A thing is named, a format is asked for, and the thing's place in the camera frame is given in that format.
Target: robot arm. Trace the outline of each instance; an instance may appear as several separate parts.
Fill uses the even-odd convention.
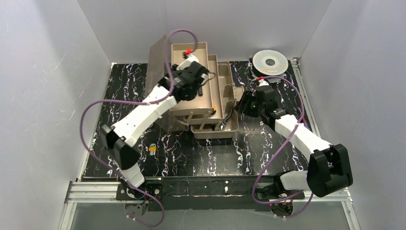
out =
[[[294,115],[278,106],[275,89],[265,80],[259,81],[254,93],[245,91],[235,109],[248,116],[260,116],[266,125],[285,138],[297,125]],[[323,197],[352,185],[350,160],[343,145],[331,145],[303,124],[298,124],[290,142],[306,157],[308,170],[278,173],[274,177],[273,193],[279,195],[288,190],[308,190]]]
[[[209,70],[200,65],[198,59],[185,54],[185,60],[178,66],[172,66],[175,82],[174,90],[165,100],[149,106],[138,106],[126,117],[112,126],[101,127],[101,139],[108,154],[120,168],[121,174],[135,187],[144,182],[138,165],[139,153],[133,149],[142,133],[167,110],[179,101],[195,98],[202,82],[207,79]],[[143,102],[156,101],[169,93],[170,80],[164,76]]]

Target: spool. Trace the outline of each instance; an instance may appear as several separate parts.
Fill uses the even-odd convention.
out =
[[[251,73],[255,78],[265,76],[286,77],[288,59],[275,50],[262,50],[252,58]],[[279,79],[268,79],[269,83],[280,81]]]

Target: spool center hole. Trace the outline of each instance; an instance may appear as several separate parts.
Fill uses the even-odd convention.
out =
[[[272,60],[272,59],[266,59],[266,60],[265,60],[265,63],[266,63],[268,66],[273,66],[273,65],[275,65],[275,61]]]

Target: marble tabletop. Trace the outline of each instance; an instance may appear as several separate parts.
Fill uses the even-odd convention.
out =
[[[235,86],[254,90],[254,78],[248,61],[230,62]],[[147,64],[116,64],[106,88],[105,99],[142,101]],[[295,84],[292,66],[286,71],[287,79]],[[287,84],[278,83],[279,105],[290,114],[299,116],[300,101],[295,91]],[[111,126],[134,109],[132,105],[102,105],[98,126],[92,142],[97,156],[116,167],[103,149],[99,139],[99,127]],[[284,142],[285,138],[264,125],[260,118],[239,115],[239,131],[229,139],[195,139],[191,131],[168,133],[157,124],[147,129],[134,146],[141,158],[140,168],[144,176],[229,176],[256,175]],[[157,146],[155,156],[150,156],[148,147]],[[265,174],[276,174],[287,170],[306,170],[307,161],[292,144],[288,144],[276,157]],[[83,175],[86,177],[115,177],[89,158]]]

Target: white wall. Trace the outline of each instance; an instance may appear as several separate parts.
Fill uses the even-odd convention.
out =
[[[362,229],[405,229],[406,1],[332,0],[300,61],[323,138],[349,150]]]
[[[273,48],[299,57],[331,0],[78,0],[111,62],[145,63],[168,31],[187,28],[220,60]],[[192,42],[188,34],[173,42]]]
[[[0,229],[55,230],[110,64],[75,0],[2,1],[0,22]]]

